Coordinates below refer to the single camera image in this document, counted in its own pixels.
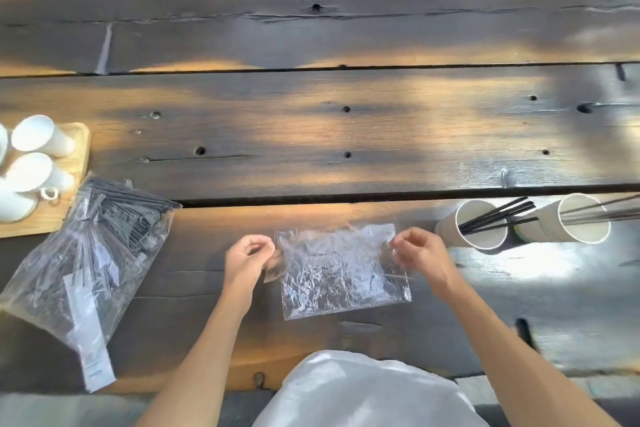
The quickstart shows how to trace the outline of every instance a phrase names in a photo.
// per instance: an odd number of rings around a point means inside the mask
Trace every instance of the cup holding straws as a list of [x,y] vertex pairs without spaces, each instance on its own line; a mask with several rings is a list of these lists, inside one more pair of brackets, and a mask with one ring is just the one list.
[[606,216],[607,209],[595,197],[574,193],[522,216],[526,223],[515,224],[518,236],[527,242],[580,242],[596,245],[611,233],[611,221],[581,220],[589,213]]
[[[488,230],[470,235],[463,234],[462,225],[480,217],[491,215],[497,210],[494,204],[484,199],[471,199],[449,214],[443,220],[438,221],[435,232],[444,241],[447,247],[459,246],[464,248],[477,248],[478,250],[493,250],[498,248],[507,237],[507,228]],[[492,223],[494,225],[506,224],[503,219]]]

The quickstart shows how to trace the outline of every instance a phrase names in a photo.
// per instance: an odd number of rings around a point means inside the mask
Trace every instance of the white ceramic cup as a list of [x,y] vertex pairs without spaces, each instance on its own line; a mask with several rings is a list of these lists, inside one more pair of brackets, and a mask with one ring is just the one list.
[[58,169],[48,155],[33,152],[13,161],[6,183],[15,192],[36,192],[42,199],[52,200],[74,187],[74,177]]
[[[564,211],[569,211],[592,204],[600,204],[600,201],[587,194],[575,193],[559,199],[543,208],[537,209],[529,214],[518,217],[533,218],[537,221],[516,225],[515,231],[520,238],[528,242],[581,242],[590,245],[604,242],[611,233],[611,222],[589,223],[588,225],[565,225],[561,216],[569,218],[571,215],[562,215]],[[606,211],[604,206],[592,208],[589,212]]]
[[33,212],[38,200],[31,196],[22,196],[9,189],[0,178],[0,221],[11,223],[26,218]]
[[[459,226],[478,216],[494,210],[496,206],[483,199],[471,199],[449,214],[436,225],[436,234],[442,238],[445,245],[477,248],[478,250],[494,250],[504,243],[507,238],[507,228],[489,230],[488,232],[463,235]],[[494,225],[503,225],[506,220],[496,221]]]
[[13,129],[11,144],[22,152],[38,151],[57,157],[67,156],[76,148],[76,141],[46,115],[32,115],[22,120]]
[[4,158],[6,157],[9,149],[11,148],[11,144],[9,142],[9,130],[0,123],[0,165],[4,162]]

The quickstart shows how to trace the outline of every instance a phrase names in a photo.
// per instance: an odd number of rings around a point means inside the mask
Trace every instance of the cup handle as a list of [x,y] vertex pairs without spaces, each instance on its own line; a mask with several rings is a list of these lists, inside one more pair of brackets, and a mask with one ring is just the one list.
[[45,201],[55,201],[60,197],[60,191],[55,187],[41,187],[40,197]]

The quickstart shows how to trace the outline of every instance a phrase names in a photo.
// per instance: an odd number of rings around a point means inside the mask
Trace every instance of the white label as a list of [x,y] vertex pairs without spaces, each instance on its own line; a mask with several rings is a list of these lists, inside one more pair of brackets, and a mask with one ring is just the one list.
[[74,321],[74,330],[70,334],[74,336],[72,339],[80,354],[84,386],[89,393],[93,393],[115,382],[116,377],[102,334],[90,277],[89,270],[81,269],[65,275],[63,280]]

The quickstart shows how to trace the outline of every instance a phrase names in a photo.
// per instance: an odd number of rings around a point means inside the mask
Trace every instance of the wooden tray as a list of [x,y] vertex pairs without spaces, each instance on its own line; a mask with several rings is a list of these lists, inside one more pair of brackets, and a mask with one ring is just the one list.
[[[58,126],[76,141],[76,149],[71,155],[53,158],[60,169],[73,175],[75,179],[73,189],[64,192],[60,195],[60,199],[55,201],[40,199],[33,213],[23,220],[0,223],[0,238],[50,233],[58,231],[62,226],[69,206],[86,174],[91,147],[91,132],[84,123],[61,123]],[[1,173],[4,174],[8,166],[22,154],[20,151],[11,149],[0,169]]]

